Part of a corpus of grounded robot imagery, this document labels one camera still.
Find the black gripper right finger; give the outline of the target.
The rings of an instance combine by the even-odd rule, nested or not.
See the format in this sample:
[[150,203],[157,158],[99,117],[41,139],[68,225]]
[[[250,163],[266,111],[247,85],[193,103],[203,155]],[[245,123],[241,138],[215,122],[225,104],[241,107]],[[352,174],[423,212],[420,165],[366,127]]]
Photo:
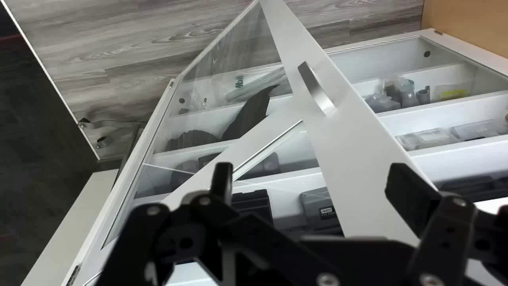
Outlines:
[[420,174],[401,162],[390,165],[384,192],[409,228],[423,228],[441,200]]

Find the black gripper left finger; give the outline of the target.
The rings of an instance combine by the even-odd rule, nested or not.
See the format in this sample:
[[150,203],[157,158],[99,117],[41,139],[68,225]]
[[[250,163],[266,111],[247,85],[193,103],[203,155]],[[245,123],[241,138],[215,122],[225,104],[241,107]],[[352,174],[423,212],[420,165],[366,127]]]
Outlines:
[[233,176],[233,165],[230,162],[217,162],[215,163],[215,168],[212,171],[209,192],[222,203],[230,201],[231,176]]

